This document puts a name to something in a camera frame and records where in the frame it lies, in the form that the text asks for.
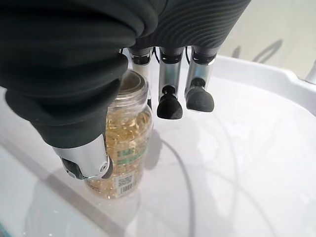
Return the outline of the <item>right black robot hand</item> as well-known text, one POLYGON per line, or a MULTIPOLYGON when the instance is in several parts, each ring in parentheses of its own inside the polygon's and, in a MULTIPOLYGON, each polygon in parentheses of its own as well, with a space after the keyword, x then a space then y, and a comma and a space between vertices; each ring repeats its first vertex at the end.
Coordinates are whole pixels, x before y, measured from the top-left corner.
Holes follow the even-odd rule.
POLYGON ((105 118, 136 56, 193 46, 217 54, 247 0, 3 0, 0 84, 8 106, 29 121, 79 180, 107 179, 105 118))

